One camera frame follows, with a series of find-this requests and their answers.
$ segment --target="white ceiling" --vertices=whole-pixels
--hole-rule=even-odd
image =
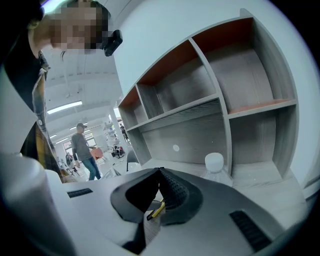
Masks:
[[[113,30],[143,0],[98,0],[111,13]],[[113,56],[102,50],[93,54],[68,51],[61,60],[61,50],[47,48],[43,53],[50,65],[45,84],[46,109],[82,101],[82,105],[47,114],[50,136],[57,142],[69,136],[77,123],[88,122],[88,129],[106,121],[110,106],[122,95]]]

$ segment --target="black slot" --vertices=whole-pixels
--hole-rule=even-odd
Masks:
[[[230,216],[255,252],[271,244],[269,238],[266,237],[246,213],[237,210],[230,213]]]
[[[70,198],[76,198],[76,197],[80,197],[89,193],[92,193],[93,191],[90,188],[84,188],[84,189],[80,189],[80,190],[76,190],[76,191],[70,191],[67,192],[68,196]]]

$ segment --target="gray wooden shelf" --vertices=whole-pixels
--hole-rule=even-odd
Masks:
[[[151,119],[149,119],[149,120],[147,120],[147,121],[141,122],[141,123],[139,123],[139,124],[137,124],[137,125],[129,128],[129,129],[127,129],[127,131],[129,132],[129,131],[131,131],[131,130],[140,128],[140,127],[142,127],[142,126],[145,126],[145,125],[147,125],[147,124],[149,124],[149,123],[152,123],[152,122],[154,122],[154,121],[157,121],[157,120],[159,120],[159,119],[163,119],[163,118],[165,118],[165,117],[174,115],[174,114],[176,114],[176,113],[185,111],[185,110],[187,110],[187,109],[191,109],[191,108],[193,108],[193,107],[196,107],[196,106],[198,106],[198,105],[201,105],[201,104],[204,104],[204,103],[213,101],[213,100],[218,99],[218,98],[219,98],[219,96],[218,96],[217,94],[212,94],[212,95],[209,95],[209,96],[207,96],[207,97],[197,99],[197,100],[195,100],[195,101],[193,101],[193,102],[190,102],[190,103],[185,104],[185,105],[183,105],[183,106],[180,106],[180,107],[177,107],[177,108],[172,109],[172,110],[170,110],[170,111],[167,111],[167,112],[165,112],[165,113],[163,113],[163,114],[160,114],[160,115],[158,115],[158,116],[156,116],[156,117],[153,117],[153,118],[151,118]]]
[[[248,115],[253,115],[261,112],[276,110],[292,106],[297,104],[295,99],[275,99],[273,101],[264,102],[251,106],[240,107],[235,110],[231,110],[228,114],[229,119],[244,117]]]
[[[201,173],[217,152],[236,184],[286,178],[298,135],[295,84],[267,29],[241,13],[170,49],[124,97],[119,111],[144,168]]]

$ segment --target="person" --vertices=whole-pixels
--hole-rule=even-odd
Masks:
[[[128,138],[128,135],[126,133],[126,129],[125,129],[125,127],[124,127],[124,125],[122,123],[120,123],[120,129],[121,129],[121,132],[122,132],[122,134],[123,134],[123,136],[125,138],[125,141],[128,142],[129,138]]]
[[[93,181],[95,177],[100,180],[100,172],[94,157],[91,155],[88,143],[83,136],[85,131],[85,126],[82,122],[76,125],[76,134],[71,137],[71,146],[72,146],[72,154],[75,160],[75,166],[80,168],[80,161],[82,161],[83,165],[89,170],[89,181]]]
[[[73,164],[73,157],[71,156],[71,154],[69,152],[66,153],[65,155],[65,161],[66,164],[68,165],[69,168],[72,168],[74,170],[74,172],[76,173],[78,170],[76,169],[76,167]]]
[[[46,128],[45,79],[50,67],[41,50],[46,46],[64,51],[103,49],[108,43],[109,18],[109,11],[93,0],[65,0],[46,15],[41,8],[4,62],[13,87],[38,118],[20,152],[57,172],[63,183],[75,180],[60,169]]]

